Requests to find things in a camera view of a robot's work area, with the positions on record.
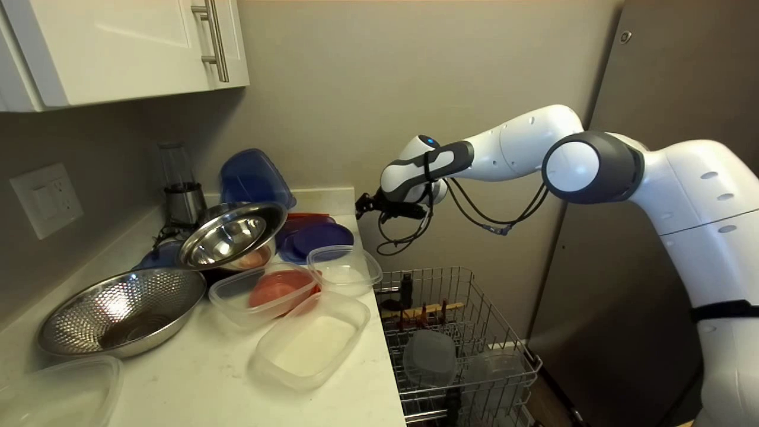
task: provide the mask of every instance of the white cabinet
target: white cabinet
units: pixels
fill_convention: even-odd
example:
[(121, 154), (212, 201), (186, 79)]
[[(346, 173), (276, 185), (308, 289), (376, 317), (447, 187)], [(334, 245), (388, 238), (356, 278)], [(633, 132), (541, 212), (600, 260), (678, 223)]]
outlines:
[(0, 0), (0, 111), (243, 88), (238, 0)]

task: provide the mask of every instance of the cabinet door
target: cabinet door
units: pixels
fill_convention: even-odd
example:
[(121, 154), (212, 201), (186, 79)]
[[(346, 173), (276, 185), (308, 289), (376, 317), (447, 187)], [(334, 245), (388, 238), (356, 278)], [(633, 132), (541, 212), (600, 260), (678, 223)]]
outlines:
[[(220, 83), (212, 27), (190, 0), (3, 0), (46, 106), (245, 85)], [(232, 73), (248, 73), (238, 4), (219, 0)]]

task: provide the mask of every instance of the metal colander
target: metal colander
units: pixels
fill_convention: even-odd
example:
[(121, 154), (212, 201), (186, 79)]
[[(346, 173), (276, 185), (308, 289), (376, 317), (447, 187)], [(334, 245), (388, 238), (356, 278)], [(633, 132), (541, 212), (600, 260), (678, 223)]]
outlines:
[(181, 333), (204, 291), (204, 278), (192, 268), (121, 274), (60, 303), (38, 339), (58, 358), (137, 355)]

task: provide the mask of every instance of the stainless steel bowl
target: stainless steel bowl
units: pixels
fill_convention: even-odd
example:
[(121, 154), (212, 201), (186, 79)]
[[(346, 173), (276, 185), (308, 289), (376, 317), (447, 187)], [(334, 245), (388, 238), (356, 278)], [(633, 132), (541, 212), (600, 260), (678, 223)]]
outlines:
[(265, 245), (284, 226), (283, 204), (238, 204), (209, 212), (182, 245), (182, 263), (209, 271), (232, 263), (236, 259)]
[(60, 303), (38, 342), (54, 358), (130, 358), (178, 335), (204, 291), (204, 278), (192, 268), (121, 274)]

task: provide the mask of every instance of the dishwasher rack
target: dishwasher rack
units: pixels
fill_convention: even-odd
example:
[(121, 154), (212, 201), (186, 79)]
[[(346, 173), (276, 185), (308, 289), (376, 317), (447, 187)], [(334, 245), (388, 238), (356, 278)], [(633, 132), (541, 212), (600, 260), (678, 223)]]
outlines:
[[(543, 362), (493, 310), (469, 271), (395, 271), (385, 274), (376, 295), (409, 424), (535, 424), (525, 403)], [(454, 339), (458, 372), (450, 385), (426, 387), (403, 372), (403, 347), (418, 329), (445, 333)]]

